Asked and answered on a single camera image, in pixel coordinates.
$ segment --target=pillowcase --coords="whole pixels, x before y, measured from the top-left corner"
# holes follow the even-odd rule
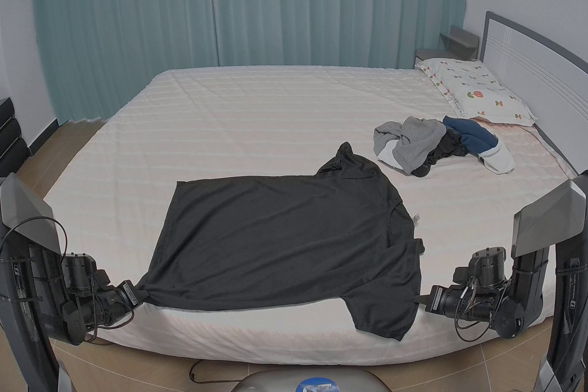
[[[479,60],[429,58],[417,67],[433,80],[459,117],[521,126],[535,122],[525,102],[504,88]]]

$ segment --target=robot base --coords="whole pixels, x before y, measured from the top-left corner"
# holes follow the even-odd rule
[[[243,379],[233,392],[390,392],[372,373],[345,367],[263,371]]]

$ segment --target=tile floor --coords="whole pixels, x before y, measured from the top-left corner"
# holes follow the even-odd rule
[[[62,126],[19,170],[19,177],[44,197],[67,164],[102,126],[102,122]],[[507,392],[533,388],[539,360],[549,343],[552,320],[526,330],[514,340],[497,338],[445,356],[408,364],[365,369],[380,377],[391,390],[406,392],[471,391]],[[77,392],[229,392],[234,384],[192,383],[188,378],[193,359],[163,356],[119,345],[74,347],[53,342],[74,381]],[[196,378],[242,379],[262,370],[296,366],[204,361]],[[4,333],[0,330],[0,377],[4,392],[25,391],[25,383]]]

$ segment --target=bed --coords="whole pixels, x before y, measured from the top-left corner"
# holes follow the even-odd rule
[[[467,264],[474,251],[509,247],[513,214],[573,177],[574,167],[588,168],[585,152],[577,152],[570,136],[557,131],[560,119],[573,118],[588,141],[588,108],[579,98],[588,97],[588,65],[545,46],[535,33],[520,32],[516,23],[493,14],[486,20],[484,62],[525,99],[549,143],[534,128],[485,124],[513,155],[516,168],[510,175],[489,172],[473,156],[441,160],[422,179],[379,163],[409,213],[419,216],[415,237],[426,247],[422,293],[433,284],[448,285],[454,268]],[[555,103],[555,109],[547,110],[546,103]],[[375,160],[373,128],[411,115],[454,116],[419,70],[170,70],[97,132],[45,200],[68,231],[68,251],[91,254],[113,282],[136,283],[151,261],[177,180],[311,175],[344,141],[355,153]],[[508,262],[506,270],[510,276]],[[551,264],[543,293],[545,306],[537,322],[553,314]],[[341,299],[217,312],[143,304],[128,326],[100,336],[174,356],[280,364],[401,363],[469,345],[457,338],[451,319],[428,315],[423,308],[401,342],[357,331]],[[489,332],[481,341],[495,336]]]

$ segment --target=bed sheet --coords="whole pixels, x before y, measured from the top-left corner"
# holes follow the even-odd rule
[[[170,70],[94,135],[45,200],[68,231],[68,251],[91,254],[115,284],[136,283],[148,269],[177,180],[311,175],[344,141],[376,160],[374,127],[445,115],[454,113],[419,70]],[[466,266],[474,251],[509,247],[513,214],[566,180],[564,168],[528,130],[487,126],[511,151],[513,173],[495,175],[473,156],[451,157],[418,179],[379,162],[409,213],[419,216],[423,294],[433,284],[449,285],[454,268]],[[510,276],[510,260],[506,264]],[[538,321],[553,313],[551,261],[543,292]],[[341,299],[217,312],[143,304],[128,326],[100,336],[175,356],[282,364],[401,363],[470,345],[458,339],[451,319],[422,307],[401,342],[357,331]],[[495,336],[489,332],[483,340]]]

